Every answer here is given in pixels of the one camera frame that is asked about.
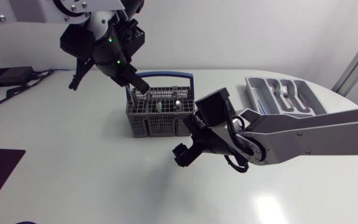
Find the cable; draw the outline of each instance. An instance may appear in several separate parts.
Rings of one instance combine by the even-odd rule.
[[[246,128],[246,124],[245,124],[244,120],[242,120],[242,118],[240,116],[235,115],[235,116],[233,116],[233,118],[237,118],[238,120],[240,120],[240,122],[241,122],[241,131]]]
[[[51,68],[51,69],[47,69],[47,70],[44,70],[44,71],[41,71],[41,72],[34,72],[33,75],[40,75],[42,73],[45,73],[45,72],[51,72],[51,71],[69,71],[68,69],[64,69],[64,68]]]
[[[236,138],[236,131],[234,130],[234,125],[233,125],[233,121],[232,121],[232,117],[230,115],[230,106],[229,106],[229,102],[225,100],[225,104],[224,104],[224,111],[226,114],[226,120],[227,120],[227,130],[229,131],[229,135],[231,140],[233,141],[234,145],[236,145],[236,147],[238,147],[239,149],[241,149],[243,152],[247,153],[250,151],[250,149],[242,146],[242,144],[239,142],[239,140]],[[244,128],[244,121],[238,117],[241,121],[242,121],[242,127]],[[248,162],[245,163],[244,167],[235,165],[235,163],[233,163],[228,155],[224,155],[224,158],[226,159],[226,161],[229,163],[229,165],[235,169],[236,171],[240,172],[240,173],[245,173],[248,170]]]
[[[241,166],[235,165],[235,164],[230,160],[230,158],[229,158],[228,155],[224,155],[224,158],[226,159],[227,163],[229,163],[229,165],[230,165],[231,167],[233,167],[233,169],[235,169],[236,171],[238,171],[238,172],[240,172],[240,173],[242,173],[242,174],[245,173],[245,172],[247,172],[247,170],[248,170],[248,168],[249,168],[248,162],[244,165],[244,167],[241,167]]]
[[[0,100],[0,104],[3,103],[3,102],[5,102],[5,101],[7,101],[7,100],[9,100],[9,99],[11,99],[11,98],[13,98],[14,96],[17,96],[17,95],[19,95],[19,94],[25,92],[26,90],[32,88],[33,86],[38,85],[38,84],[39,84],[40,82],[42,82],[44,79],[46,79],[47,77],[49,77],[54,71],[55,71],[55,70],[52,70],[52,69],[48,70],[48,73],[47,73],[46,75],[43,75],[42,77],[40,77],[40,78],[38,79],[38,81],[36,81],[35,83],[29,85],[27,88],[25,88],[25,89],[23,89],[23,90],[21,90],[21,91],[19,91],[19,92],[17,92],[17,93],[12,93],[12,94],[10,94],[8,97],[5,97],[4,99]]]

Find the basket handle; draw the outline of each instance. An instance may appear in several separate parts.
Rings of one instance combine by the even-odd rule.
[[[140,72],[136,75],[141,78],[146,78],[146,77],[188,78],[190,80],[190,97],[192,100],[194,100],[194,81],[193,81],[193,75],[190,73],[184,73],[184,72]],[[129,93],[128,88],[129,88],[129,84],[127,85],[126,93],[127,93],[127,101],[130,101],[131,94]]]

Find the gray plastic basket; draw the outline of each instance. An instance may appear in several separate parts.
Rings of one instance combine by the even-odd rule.
[[[133,88],[130,93],[127,90],[126,115],[134,137],[190,136],[183,118],[195,109],[193,75],[181,72],[145,72],[137,75],[142,78],[189,78],[190,86],[152,87],[146,94],[142,94],[136,88]],[[175,109],[176,100],[180,100],[183,105],[181,111]],[[158,102],[162,104],[160,112],[157,111]]]

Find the cutlery tray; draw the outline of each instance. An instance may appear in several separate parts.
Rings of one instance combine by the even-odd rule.
[[[290,114],[302,118],[327,113],[303,80],[246,77],[246,82],[252,106],[260,114]]]

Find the black cable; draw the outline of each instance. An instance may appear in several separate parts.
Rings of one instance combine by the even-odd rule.
[[[236,131],[234,130],[234,125],[233,125],[233,121],[232,121],[232,117],[230,115],[230,106],[229,106],[229,102],[225,100],[225,104],[224,104],[224,111],[226,114],[226,121],[227,121],[227,130],[229,131],[229,135],[230,138],[232,140],[232,142],[234,143],[234,145],[236,145],[236,147],[238,147],[239,149],[241,149],[242,151],[244,151],[245,153],[247,151],[250,151],[250,149],[245,148],[244,146],[242,146],[242,144],[239,142],[239,140],[236,138]],[[238,117],[241,121],[242,121],[242,127],[245,127],[244,121]],[[235,163],[233,163],[228,155],[224,155],[224,158],[226,159],[226,161],[229,163],[229,165],[235,169],[236,171],[240,172],[240,173],[245,173],[248,170],[248,162],[245,163],[244,167],[235,165]]]
[[[235,115],[235,116],[233,116],[233,118],[237,118],[237,119],[240,120],[240,122],[241,122],[241,131],[246,128],[246,124],[245,124],[244,120],[240,116]]]
[[[26,90],[32,88],[33,86],[36,86],[38,85],[40,82],[42,82],[44,79],[46,79],[47,77],[49,77],[52,73],[54,72],[54,70],[49,70],[48,73],[46,75],[43,75],[42,77],[40,77],[40,79],[38,81],[36,81],[35,83],[29,85],[27,88],[25,88],[24,90],[22,91],[19,91],[17,93],[13,93],[12,95],[10,95],[9,97],[5,97],[4,99],[0,100],[0,104],[7,101],[7,100],[10,100],[11,98],[13,98],[14,96],[17,96],[23,92],[25,92]]]
[[[228,155],[224,155],[224,158],[226,159],[227,163],[229,163],[229,165],[231,167],[233,167],[233,169],[235,169],[236,171],[240,172],[240,173],[245,173],[247,172],[249,166],[248,166],[248,162],[244,165],[244,167],[241,167],[241,166],[237,166],[235,165],[229,158]]]

